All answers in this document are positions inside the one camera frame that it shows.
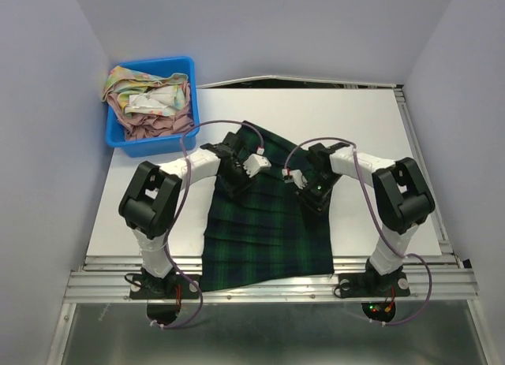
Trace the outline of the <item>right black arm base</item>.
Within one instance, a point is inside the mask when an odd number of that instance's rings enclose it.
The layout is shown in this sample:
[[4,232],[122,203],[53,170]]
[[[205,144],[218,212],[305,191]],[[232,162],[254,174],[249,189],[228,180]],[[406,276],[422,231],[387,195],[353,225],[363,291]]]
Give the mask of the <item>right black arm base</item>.
[[374,272],[343,273],[338,275],[334,295],[341,299],[385,298],[386,296],[410,296],[409,283],[403,272],[391,275],[378,275]]

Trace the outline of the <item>green plaid skirt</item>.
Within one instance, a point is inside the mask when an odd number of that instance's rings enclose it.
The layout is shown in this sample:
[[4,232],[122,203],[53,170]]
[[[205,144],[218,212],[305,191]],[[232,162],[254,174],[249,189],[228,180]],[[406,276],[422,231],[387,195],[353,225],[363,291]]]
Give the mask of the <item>green plaid skirt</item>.
[[308,179],[315,175],[306,152],[257,125],[242,127],[237,135],[250,151],[264,138],[271,168],[258,174],[254,184],[234,199],[220,181],[215,182],[204,230],[201,289],[211,292],[273,279],[332,274],[328,214],[304,212],[295,185],[282,180],[286,162]]

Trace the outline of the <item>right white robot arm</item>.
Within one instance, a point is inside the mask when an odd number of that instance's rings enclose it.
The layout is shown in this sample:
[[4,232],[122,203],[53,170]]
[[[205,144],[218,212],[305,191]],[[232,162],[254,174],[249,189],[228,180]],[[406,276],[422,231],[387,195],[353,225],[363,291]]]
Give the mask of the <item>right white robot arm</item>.
[[403,271],[407,248],[420,225],[435,210],[435,201],[427,182],[413,158],[400,160],[378,158],[357,150],[355,143],[336,140],[326,147],[320,139],[306,141],[307,159],[316,171],[307,180],[299,169],[286,162],[282,176],[294,182],[297,196],[312,212],[324,212],[330,204],[330,194],[336,182],[350,177],[359,182],[365,192],[374,195],[365,202],[379,234],[375,250],[361,273],[340,273],[334,288],[336,297],[404,297],[410,286]]

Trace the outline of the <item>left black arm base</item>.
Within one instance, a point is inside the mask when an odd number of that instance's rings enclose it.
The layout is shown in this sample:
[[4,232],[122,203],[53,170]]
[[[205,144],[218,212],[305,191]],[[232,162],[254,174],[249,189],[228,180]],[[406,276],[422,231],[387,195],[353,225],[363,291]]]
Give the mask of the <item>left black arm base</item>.
[[150,274],[127,273],[124,276],[129,285],[131,300],[198,300],[195,286],[180,274],[169,273],[165,278]]

